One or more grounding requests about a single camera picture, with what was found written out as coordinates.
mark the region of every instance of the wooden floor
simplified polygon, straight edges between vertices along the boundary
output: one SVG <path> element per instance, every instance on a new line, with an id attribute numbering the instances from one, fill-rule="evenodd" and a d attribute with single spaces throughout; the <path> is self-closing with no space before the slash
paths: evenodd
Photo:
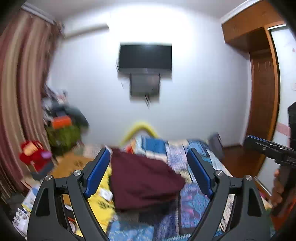
<path id="1" fill-rule="evenodd" d="M 234 177 L 244 177 L 245 175 L 256 176 L 254 170 L 257 166 L 258 154 L 251 150 L 245 150 L 242 146 L 224 148 L 225 158 L 221 162 Z"/>

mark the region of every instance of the blue gripper pad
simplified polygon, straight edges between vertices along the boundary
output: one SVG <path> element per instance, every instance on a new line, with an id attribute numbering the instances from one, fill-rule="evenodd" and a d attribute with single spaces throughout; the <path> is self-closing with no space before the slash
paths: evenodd
<path id="1" fill-rule="evenodd" d="M 188 151 L 187 161 L 202 193 L 211 199 L 217 187 L 213 166 L 204 161 L 195 148 Z"/>
<path id="2" fill-rule="evenodd" d="M 97 162 L 95 165 L 93 171 L 87 178 L 87 188 L 84 192 L 85 197 L 90 198 L 91 195 L 95 194 L 100 182 L 105 174 L 105 171 L 109 165 L 110 162 L 110 152 L 105 149 L 104 153 L 99 157 L 99 154 L 96 156 L 96 158 L 93 160 Z"/>

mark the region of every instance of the pink stripe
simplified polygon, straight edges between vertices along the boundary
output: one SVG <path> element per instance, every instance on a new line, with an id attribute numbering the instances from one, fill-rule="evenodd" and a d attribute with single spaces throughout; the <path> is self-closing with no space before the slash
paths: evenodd
<path id="1" fill-rule="evenodd" d="M 288 127 L 287 125 L 284 125 L 280 122 L 277 123 L 276 125 L 276 131 L 284 134 L 287 137 L 290 137 L 290 127 Z"/>

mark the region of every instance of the curtain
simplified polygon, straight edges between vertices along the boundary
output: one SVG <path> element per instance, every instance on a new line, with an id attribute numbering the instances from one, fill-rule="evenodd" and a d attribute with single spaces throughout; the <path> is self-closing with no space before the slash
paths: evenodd
<path id="1" fill-rule="evenodd" d="M 60 28 L 20 10 L 0 37 L 0 190 L 7 199 L 23 191 L 29 174 L 20 145 L 38 140 L 49 150 L 41 91 Z"/>

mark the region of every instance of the brown cloth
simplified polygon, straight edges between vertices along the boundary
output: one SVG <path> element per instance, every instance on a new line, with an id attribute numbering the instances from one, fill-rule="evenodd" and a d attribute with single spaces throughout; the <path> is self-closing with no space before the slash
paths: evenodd
<path id="1" fill-rule="evenodd" d="M 176 198 L 185 180 L 166 163 L 113 149 L 110 187 L 117 210 L 142 209 Z"/>

